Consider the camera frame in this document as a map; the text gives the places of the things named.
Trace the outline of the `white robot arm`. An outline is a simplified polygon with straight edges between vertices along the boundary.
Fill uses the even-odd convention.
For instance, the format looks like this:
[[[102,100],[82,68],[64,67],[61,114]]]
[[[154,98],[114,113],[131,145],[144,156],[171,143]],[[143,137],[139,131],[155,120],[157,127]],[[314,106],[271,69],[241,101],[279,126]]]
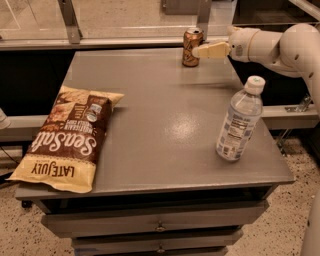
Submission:
[[[258,63],[276,73],[303,79],[311,98],[319,99],[319,30],[297,24],[284,32],[254,28],[231,29],[229,38],[195,48],[200,58]],[[274,191],[271,207],[227,256],[319,256],[319,165],[293,139],[287,159],[296,182]]]

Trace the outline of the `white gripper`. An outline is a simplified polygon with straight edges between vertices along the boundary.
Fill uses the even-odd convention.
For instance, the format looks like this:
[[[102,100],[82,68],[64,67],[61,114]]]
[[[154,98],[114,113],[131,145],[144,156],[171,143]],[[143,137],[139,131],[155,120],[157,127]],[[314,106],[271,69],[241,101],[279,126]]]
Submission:
[[[254,60],[252,42],[258,32],[257,28],[231,27],[229,44],[227,42],[203,44],[195,47],[192,55],[196,58],[223,59],[229,54],[233,60],[252,62]]]

